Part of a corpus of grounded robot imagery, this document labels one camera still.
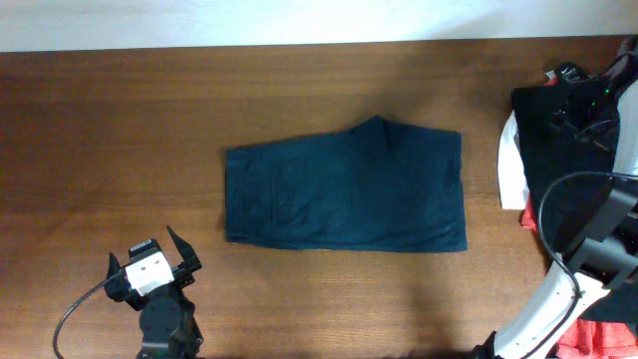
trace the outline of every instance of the brown wooden surface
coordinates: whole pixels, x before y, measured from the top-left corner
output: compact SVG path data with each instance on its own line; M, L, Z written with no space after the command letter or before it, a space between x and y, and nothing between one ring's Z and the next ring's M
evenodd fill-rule
M108 253L170 224L203 270L186 295L201 356L353 358L468 349L544 273L518 211L499 209L509 92L555 60L593 71L619 38L0 54L0 344L51 358L68 306ZM470 250L287 251L224 241L223 151L334 132L374 114L463 133ZM133 358L138 314L104 292L63 329L67 358Z

